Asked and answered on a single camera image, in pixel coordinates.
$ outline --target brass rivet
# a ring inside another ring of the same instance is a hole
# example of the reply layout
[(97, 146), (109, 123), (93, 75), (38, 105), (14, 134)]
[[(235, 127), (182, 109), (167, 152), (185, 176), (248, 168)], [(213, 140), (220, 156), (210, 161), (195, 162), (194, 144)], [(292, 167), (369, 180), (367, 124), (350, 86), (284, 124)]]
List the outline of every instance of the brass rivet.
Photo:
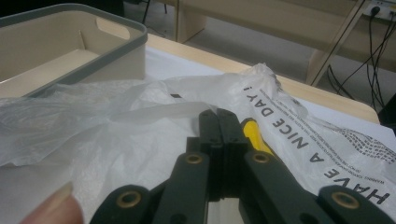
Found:
[(192, 155), (187, 156), (186, 161), (191, 164), (198, 164), (198, 163), (201, 163), (202, 157), (200, 157), (196, 154), (192, 154)]
[(142, 200), (142, 196), (137, 191), (123, 192), (117, 199), (117, 205), (121, 208), (134, 207)]
[(332, 199), (345, 208), (356, 209), (360, 206), (358, 200), (344, 192), (334, 192)]
[(254, 154), (253, 160), (256, 162), (266, 163), (270, 160), (270, 158), (268, 158), (268, 156), (263, 154)]

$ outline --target electrical outlet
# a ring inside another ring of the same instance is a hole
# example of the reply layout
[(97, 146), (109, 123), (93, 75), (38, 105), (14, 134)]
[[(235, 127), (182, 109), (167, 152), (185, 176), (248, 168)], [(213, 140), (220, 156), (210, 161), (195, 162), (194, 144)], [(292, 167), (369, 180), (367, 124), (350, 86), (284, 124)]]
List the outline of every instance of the electrical outlet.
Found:
[(392, 18), (391, 12), (396, 13), (396, 0), (387, 0), (380, 1), (374, 0), (371, 1), (371, 4), (363, 11), (363, 14), (366, 16), (371, 16), (371, 10), (373, 7), (379, 7), (381, 10), (376, 14), (376, 18), (390, 21)]

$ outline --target plastic bag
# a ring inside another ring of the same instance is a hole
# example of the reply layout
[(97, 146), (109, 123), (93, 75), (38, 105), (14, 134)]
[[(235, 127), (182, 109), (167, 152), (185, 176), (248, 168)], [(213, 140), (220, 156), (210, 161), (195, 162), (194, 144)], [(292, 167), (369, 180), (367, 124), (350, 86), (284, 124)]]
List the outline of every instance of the plastic bag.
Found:
[[(396, 217), (395, 153), (311, 116), (263, 64), (243, 75), (55, 86), (45, 97), (3, 99), (0, 106), (5, 223), (19, 221), (67, 180), (74, 182), (86, 222), (113, 189), (152, 189), (169, 177), (186, 138), (197, 136), (198, 114), (216, 107), (233, 111), (240, 122), (255, 119), (305, 189), (316, 194), (323, 186), (343, 185), (371, 195)], [(224, 206), (233, 205), (209, 206), (209, 223), (233, 220), (217, 214), (227, 213)]]

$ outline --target table surface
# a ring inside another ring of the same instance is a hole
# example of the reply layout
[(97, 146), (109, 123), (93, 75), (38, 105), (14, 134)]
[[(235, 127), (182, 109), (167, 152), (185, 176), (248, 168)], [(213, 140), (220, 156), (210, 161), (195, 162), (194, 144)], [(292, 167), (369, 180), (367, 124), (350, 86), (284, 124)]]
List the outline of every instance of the table surface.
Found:
[[(213, 67), (223, 72), (240, 72), (249, 68), (249, 65), (239, 63), (200, 49), (182, 45), (156, 35), (148, 35), (147, 46), (165, 51), (187, 60), (204, 64), (209, 67)], [(379, 123), (377, 114), (368, 105), (347, 99), (328, 91), (323, 91), (318, 88), (305, 85), (285, 77), (277, 76), (277, 79), (282, 84), (283, 90), (292, 96), (304, 99), (317, 105), (329, 107), (360, 119), (365, 119), (373, 123)]]

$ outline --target gray plastic bin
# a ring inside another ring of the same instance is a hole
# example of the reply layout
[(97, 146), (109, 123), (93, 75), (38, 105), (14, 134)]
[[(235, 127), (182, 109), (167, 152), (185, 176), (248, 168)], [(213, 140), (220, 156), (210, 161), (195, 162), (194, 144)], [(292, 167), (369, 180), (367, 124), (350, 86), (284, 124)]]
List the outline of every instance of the gray plastic bin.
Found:
[(144, 78), (144, 25), (78, 4), (0, 18), (0, 98), (54, 83)]

